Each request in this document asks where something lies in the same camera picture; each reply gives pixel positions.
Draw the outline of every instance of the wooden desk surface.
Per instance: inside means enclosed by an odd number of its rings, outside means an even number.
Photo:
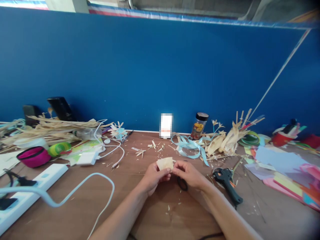
[[[147,166],[159,158],[172,156],[174,160],[188,160],[204,175],[212,174],[212,168],[206,167],[200,159],[189,159],[178,155],[171,147],[171,141],[159,139],[157,133],[134,132],[122,147],[125,157],[120,167],[111,171],[108,163],[116,162],[122,155],[117,149],[89,167],[70,167],[69,170],[48,190],[50,196],[56,201],[62,201],[65,196],[76,187],[85,177],[99,172],[110,177],[115,184],[115,193],[106,211],[100,217],[97,227],[121,203],[127,194],[137,185],[143,177]],[[148,144],[154,139],[155,143],[165,143],[165,148],[159,153],[154,149],[147,150],[143,159],[136,157],[131,147],[146,150]],[[319,162],[317,156],[306,151],[294,149],[307,161]],[[238,152],[244,154],[244,149],[238,147]],[[232,167],[237,158],[227,158],[222,166],[221,162],[213,166]],[[57,160],[55,163],[66,163]],[[33,179],[46,169],[49,164],[36,169],[30,169],[18,164],[14,172]],[[258,180],[239,166],[235,173],[238,179],[236,191],[244,199],[237,208],[239,214],[265,239],[313,239],[320,223],[320,214],[298,201],[277,192]],[[0,186],[9,182],[6,176],[0,178]],[[93,224],[105,207],[110,193],[111,185],[105,179],[94,176],[90,178],[63,206],[51,208],[42,199],[32,205],[1,237],[4,239],[86,239]],[[266,223],[261,217],[257,201]],[[219,225],[197,201],[177,185],[175,177],[167,183],[161,183],[152,197],[148,198],[131,233],[138,239],[199,239],[202,236],[221,232]]]

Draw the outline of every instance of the hand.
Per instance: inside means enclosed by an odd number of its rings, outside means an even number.
[[[157,163],[151,163],[138,186],[148,193],[148,196],[151,196],[159,183],[170,180],[170,171],[170,168],[165,168],[159,171]]]
[[[184,179],[188,185],[202,190],[208,180],[189,162],[176,161],[172,173]]]

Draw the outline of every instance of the charging cable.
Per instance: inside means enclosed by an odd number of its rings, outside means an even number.
[[[38,194],[50,207],[60,207],[62,206],[73,194],[74,192],[79,188],[81,187],[90,177],[94,176],[94,175],[99,175],[101,177],[104,177],[105,179],[107,179],[111,185],[112,185],[112,192],[110,194],[110,198],[107,202],[107,205],[104,207],[104,209],[101,211],[101,213],[98,215],[97,217],[97,220],[96,222],[94,223],[94,226],[91,230],[91,233],[88,237],[88,239],[91,237],[96,225],[97,225],[97,222],[100,218],[100,216],[102,215],[102,213],[106,210],[106,208],[108,207],[108,205],[110,204],[111,202],[111,199],[112,199],[112,196],[113,196],[113,193],[114,193],[114,183],[113,181],[108,178],[107,176],[101,174],[101,173],[92,173],[90,174],[88,177],[86,177],[78,186],[76,186],[66,197],[65,199],[63,199],[60,203],[56,203],[55,201],[52,200],[52,198],[49,196],[49,194],[42,190],[42,189],[39,189],[39,188],[36,188],[36,187],[10,187],[10,188],[0,188],[0,194],[3,194],[3,193],[13,193],[13,192],[33,192],[35,194]]]
[[[101,141],[97,138],[97,131],[98,131],[99,127],[100,127],[105,121],[107,121],[107,119],[100,120],[100,121],[102,121],[102,122],[99,124],[99,126],[97,127],[97,129],[94,131],[94,134],[93,134],[94,138],[101,144],[101,146],[104,146],[104,147],[116,147],[116,148],[113,149],[111,152],[108,152],[106,155],[96,157],[96,159],[103,158],[103,157],[109,155],[110,153],[112,153],[113,151],[115,151],[117,148],[121,148],[122,151],[123,151],[123,154],[122,154],[121,158],[119,159],[119,161],[117,161],[115,164],[112,165],[112,168],[114,168],[114,167],[117,166],[117,165],[119,164],[119,162],[122,160],[125,152],[124,152],[124,149],[123,149],[122,147],[120,147],[121,142],[118,142],[117,140],[114,140],[114,139],[112,139],[112,138],[102,137],[102,138],[107,138],[107,139],[110,139],[110,140],[113,140],[113,141],[119,143],[118,146],[116,146],[116,145],[105,145],[105,144],[103,144],[103,142],[101,142]]]

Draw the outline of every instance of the white charger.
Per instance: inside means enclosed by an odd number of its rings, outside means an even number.
[[[94,165],[96,163],[96,158],[98,154],[99,154],[99,151],[83,153],[80,156],[77,162],[77,165],[80,165],[80,166]]]

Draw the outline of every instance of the red container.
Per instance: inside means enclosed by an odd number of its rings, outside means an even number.
[[[293,139],[296,139],[297,136],[290,136],[283,132],[278,132],[272,139],[273,145],[276,147],[281,147]]]
[[[35,168],[47,163],[51,156],[44,147],[32,147],[18,154],[17,159],[27,167]]]
[[[320,146],[320,137],[312,134],[303,141],[301,141],[301,143],[307,144],[310,147],[317,149]]]

